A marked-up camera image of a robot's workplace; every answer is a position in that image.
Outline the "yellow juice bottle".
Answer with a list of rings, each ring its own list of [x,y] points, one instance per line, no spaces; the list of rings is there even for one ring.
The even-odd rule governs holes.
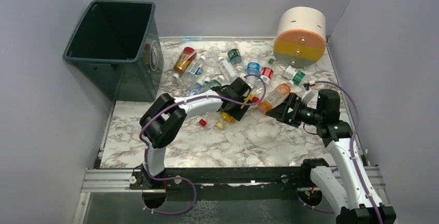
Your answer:
[[[253,98],[252,93],[249,93],[249,95],[246,97],[244,103],[247,103]],[[220,115],[220,118],[218,119],[217,123],[215,124],[215,127],[217,129],[222,130],[227,124],[231,123],[234,120],[232,116],[229,114],[222,112]]]

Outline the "clear bottle red blue label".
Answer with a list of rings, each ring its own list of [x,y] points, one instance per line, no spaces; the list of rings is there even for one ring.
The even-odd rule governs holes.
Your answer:
[[[198,124],[203,128],[214,128],[221,118],[221,112],[209,112],[201,116]]]

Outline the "clear bottle grey blue label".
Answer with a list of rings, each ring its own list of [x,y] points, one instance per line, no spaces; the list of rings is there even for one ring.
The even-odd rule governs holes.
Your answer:
[[[203,72],[203,65],[205,61],[206,57],[204,55],[194,59],[181,76],[179,86],[190,86],[194,81],[196,81],[198,76]]]

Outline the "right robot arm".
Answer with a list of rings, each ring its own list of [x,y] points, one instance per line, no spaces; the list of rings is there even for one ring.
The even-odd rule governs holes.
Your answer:
[[[284,124],[316,127],[317,135],[336,163],[338,181],[323,159],[308,159],[301,165],[305,178],[316,185],[331,205],[337,223],[394,223],[396,213],[386,206],[370,182],[353,140],[350,125],[340,120],[340,96],[331,89],[318,92],[316,108],[296,94],[266,115]]]

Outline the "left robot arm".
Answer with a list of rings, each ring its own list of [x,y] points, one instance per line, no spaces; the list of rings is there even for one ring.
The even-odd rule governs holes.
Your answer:
[[[241,78],[231,84],[215,86],[204,93],[173,98],[162,94],[140,119],[140,140],[147,145],[144,168],[156,177],[165,170],[166,147],[174,141],[183,123],[192,117],[223,112],[236,121],[242,119],[251,105],[245,101],[251,87]]]

